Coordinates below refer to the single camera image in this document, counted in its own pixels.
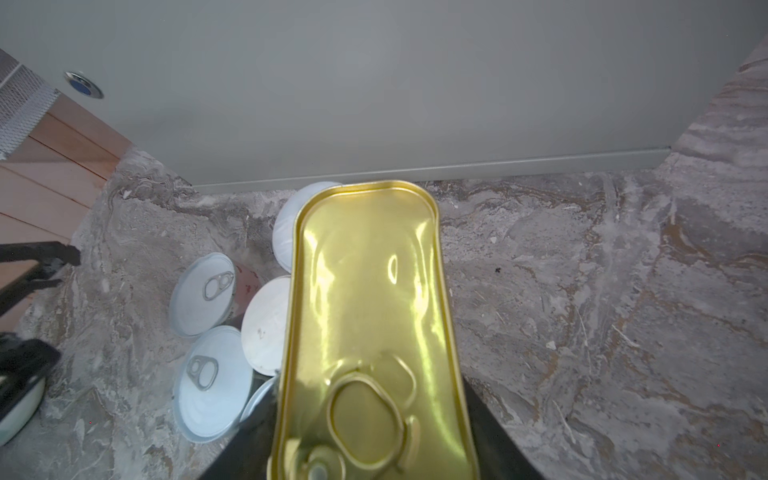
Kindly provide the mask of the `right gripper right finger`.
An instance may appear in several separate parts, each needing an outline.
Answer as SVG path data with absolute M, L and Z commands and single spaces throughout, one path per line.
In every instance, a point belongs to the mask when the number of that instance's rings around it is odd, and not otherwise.
M 482 480 L 542 480 L 490 409 L 463 378 L 472 437 Z

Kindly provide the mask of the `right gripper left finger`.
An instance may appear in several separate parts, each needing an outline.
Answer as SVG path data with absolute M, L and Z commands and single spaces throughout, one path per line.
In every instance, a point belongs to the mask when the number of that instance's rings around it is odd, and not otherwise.
M 266 479 L 277 419 L 274 393 L 267 393 L 200 479 Z

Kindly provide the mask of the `gold rectangular tin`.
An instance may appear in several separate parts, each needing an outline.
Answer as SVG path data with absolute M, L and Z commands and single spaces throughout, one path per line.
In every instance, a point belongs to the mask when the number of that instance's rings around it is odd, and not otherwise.
M 476 479 L 436 201 L 390 180 L 297 215 L 271 479 Z

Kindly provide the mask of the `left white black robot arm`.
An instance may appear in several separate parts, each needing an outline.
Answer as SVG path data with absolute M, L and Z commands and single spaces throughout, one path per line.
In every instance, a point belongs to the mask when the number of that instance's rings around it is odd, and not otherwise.
M 10 243 L 1 246 L 1 314 L 38 290 L 62 283 L 58 272 L 81 264 L 80 251 L 58 241 Z M 46 377 L 61 358 L 59 350 L 39 340 L 1 334 L 1 444 L 9 443 L 29 422 L 42 402 Z

